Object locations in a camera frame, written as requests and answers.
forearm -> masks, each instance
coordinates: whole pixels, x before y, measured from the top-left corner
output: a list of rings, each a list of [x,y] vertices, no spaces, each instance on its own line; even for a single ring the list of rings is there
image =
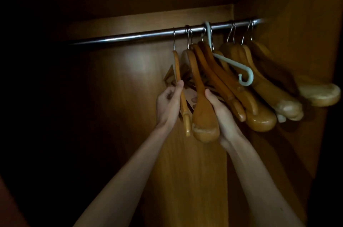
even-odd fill
[[[244,136],[225,141],[223,147],[231,157],[258,226],[304,226]]]
[[[74,227],[126,227],[169,131],[156,128],[87,207]]]

hand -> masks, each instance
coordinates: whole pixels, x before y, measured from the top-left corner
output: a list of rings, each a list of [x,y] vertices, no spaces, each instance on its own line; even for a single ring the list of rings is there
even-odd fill
[[[236,139],[239,135],[242,135],[242,132],[234,121],[229,109],[221,103],[209,89],[205,90],[205,96],[212,104],[214,112],[217,115],[221,132],[221,137],[219,139],[221,145],[225,147],[227,145],[227,141]]]
[[[183,81],[179,80],[176,87],[168,87],[157,98],[157,127],[166,127],[171,131],[180,112],[180,98]]]

person's right arm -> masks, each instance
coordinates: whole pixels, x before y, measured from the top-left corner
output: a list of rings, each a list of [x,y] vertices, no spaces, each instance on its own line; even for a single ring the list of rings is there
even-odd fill
[[[229,109],[210,90],[205,91],[218,117],[220,143],[229,153],[256,224],[304,226],[275,186],[259,155],[236,125]]]

metal rod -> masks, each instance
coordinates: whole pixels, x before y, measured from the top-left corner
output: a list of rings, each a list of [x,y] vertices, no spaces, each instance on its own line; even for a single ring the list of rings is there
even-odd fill
[[[224,23],[213,23],[211,24],[212,30],[222,30],[231,28],[233,21],[228,21]],[[234,21],[236,27],[248,26],[250,20],[245,21]],[[252,20],[254,25],[263,23],[263,19],[255,19]],[[190,26],[193,33],[199,33],[205,30],[204,25],[195,25]],[[127,42],[139,39],[146,39],[146,38],[155,38],[155,37],[165,37],[165,36],[174,36],[175,35],[183,35],[187,34],[187,30],[185,27],[178,27],[178,28],[170,28],[164,30],[155,30],[155,31],[145,31],[140,33],[132,33],[132,34],[120,34],[120,35],[111,35],[106,37],[96,37],[96,38],[89,38],[89,39],[82,39],[76,41],[70,41],[66,44],[71,45],[92,45],[92,44],[105,44],[105,43],[116,43],[116,42]]]

person's left hand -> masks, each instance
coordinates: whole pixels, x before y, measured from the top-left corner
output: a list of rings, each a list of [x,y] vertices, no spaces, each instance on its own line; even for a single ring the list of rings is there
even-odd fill
[[[157,127],[172,130],[180,112],[180,97],[183,81],[179,80],[176,87],[168,87],[157,98]]]

